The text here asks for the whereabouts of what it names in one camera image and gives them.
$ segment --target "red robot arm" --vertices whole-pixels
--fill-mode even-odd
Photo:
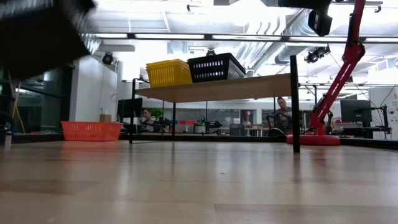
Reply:
[[[347,79],[353,72],[356,64],[365,54],[365,48],[359,41],[359,28],[361,26],[364,7],[365,0],[355,0],[354,12],[350,14],[349,18],[348,38],[343,54],[344,64],[338,72],[335,81],[333,81],[327,94],[323,95],[323,98],[314,107],[312,114],[310,115],[310,126],[316,130],[318,135],[326,134],[325,129],[323,128],[323,120],[344,84],[347,82]]]

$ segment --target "shelf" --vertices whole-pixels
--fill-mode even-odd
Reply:
[[[290,96],[290,74],[147,88],[136,94],[171,103]]]

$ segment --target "white wall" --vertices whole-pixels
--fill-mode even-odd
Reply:
[[[388,134],[387,139],[398,140],[398,88],[377,87],[369,90],[369,99],[377,106],[387,105],[387,118],[392,128],[392,135]],[[384,125],[382,112],[372,111],[372,126]],[[385,135],[381,132],[373,132],[373,139],[384,139]]]
[[[116,120],[117,74],[91,56],[81,58],[75,65],[70,121],[99,121],[101,108]]]

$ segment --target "chair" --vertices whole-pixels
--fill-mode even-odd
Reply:
[[[243,124],[230,124],[229,125],[230,136],[245,136]]]

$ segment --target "man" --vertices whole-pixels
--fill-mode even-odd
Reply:
[[[286,105],[285,99],[283,99],[282,97],[278,97],[277,102],[279,105],[279,109],[276,110],[276,114],[284,114],[292,119],[292,108]],[[279,118],[284,128],[292,129],[292,127],[289,126],[288,119],[285,116],[279,116]]]
[[[144,117],[141,119],[141,131],[153,133],[155,118],[152,117],[151,110],[149,108],[144,108]]]

